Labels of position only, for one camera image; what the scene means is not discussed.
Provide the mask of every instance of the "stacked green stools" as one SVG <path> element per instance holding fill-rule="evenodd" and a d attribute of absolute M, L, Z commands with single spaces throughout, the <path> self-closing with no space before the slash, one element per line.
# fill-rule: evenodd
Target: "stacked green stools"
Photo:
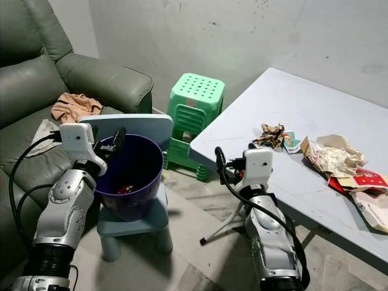
<path fill-rule="evenodd" d="M 220 80 L 183 74 L 171 90 L 167 114 L 174 121 L 169 149 L 164 155 L 164 168 L 170 162 L 196 170 L 200 181 L 208 170 L 188 157 L 190 140 L 203 131 L 222 110 L 225 84 Z"/>

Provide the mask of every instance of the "tripod leg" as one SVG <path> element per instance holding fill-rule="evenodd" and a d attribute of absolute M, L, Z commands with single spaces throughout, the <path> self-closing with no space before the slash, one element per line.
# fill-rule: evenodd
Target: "tripod leg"
<path fill-rule="evenodd" d="M 199 243 L 203 246 L 208 240 L 210 240 L 211 238 L 213 238 L 220 230 L 222 230 L 225 226 L 227 226 L 228 224 L 230 224 L 233 219 L 239 215 L 239 212 L 240 212 L 240 209 L 243 207 L 243 203 L 242 202 L 239 202 L 236 209 L 232 212 L 232 214 L 229 215 L 229 217 L 227 219 L 224 220 L 223 223 L 221 223 L 221 225 L 214 231 L 212 232 L 211 234 L 209 234 L 208 236 L 205 236 L 204 238 L 201 238 L 201 240 L 199 241 Z"/>

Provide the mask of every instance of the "tile floor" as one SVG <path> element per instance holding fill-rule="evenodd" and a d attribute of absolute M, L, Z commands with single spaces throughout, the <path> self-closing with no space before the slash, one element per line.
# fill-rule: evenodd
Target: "tile floor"
<path fill-rule="evenodd" d="M 173 252 L 158 253 L 152 234 L 132 235 L 119 240 L 121 256 L 107 263 L 101 258 L 94 228 L 82 238 L 75 254 L 74 264 L 80 271 L 77 291 L 259 290 L 244 235 L 228 228 L 204 247 L 198 242 L 230 214 L 235 198 L 214 176 L 202 183 L 192 172 L 179 168 L 164 171 L 164 176 Z M 241 223 L 237 219 L 232 228 L 238 229 Z M 296 231 L 300 239 L 308 232 L 302 226 Z M 318 236 L 307 246 L 306 255 L 312 277 L 308 291 L 388 291 L 388 276 Z"/>

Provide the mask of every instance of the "stool leg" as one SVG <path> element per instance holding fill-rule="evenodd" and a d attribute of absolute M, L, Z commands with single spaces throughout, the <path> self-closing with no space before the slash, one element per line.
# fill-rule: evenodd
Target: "stool leg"
<path fill-rule="evenodd" d="M 116 261 L 120 256 L 121 250 L 120 246 L 117 243 L 116 238 L 100 238 L 101 239 L 101 248 L 102 248 L 102 257 L 107 262 Z"/>
<path fill-rule="evenodd" d="M 158 245 L 157 248 L 161 253 L 170 253 L 172 251 L 172 239 L 170 235 L 169 226 L 166 226 L 157 234 Z"/>

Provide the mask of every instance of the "purple trash bin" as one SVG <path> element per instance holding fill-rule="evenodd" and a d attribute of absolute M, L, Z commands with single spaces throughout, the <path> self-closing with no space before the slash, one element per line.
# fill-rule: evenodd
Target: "purple trash bin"
<path fill-rule="evenodd" d="M 109 144 L 111 139 L 104 139 L 102 144 Z M 148 213 L 155 200 L 163 162 L 163 152 L 154 141 L 126 135 L 121 153 L 109 162 L 106 174 L 97 179 L 96 193 L 115 216 L 136 221 Z M 134 191 L 118 194 L 119 189 L 129 185 Z"/>

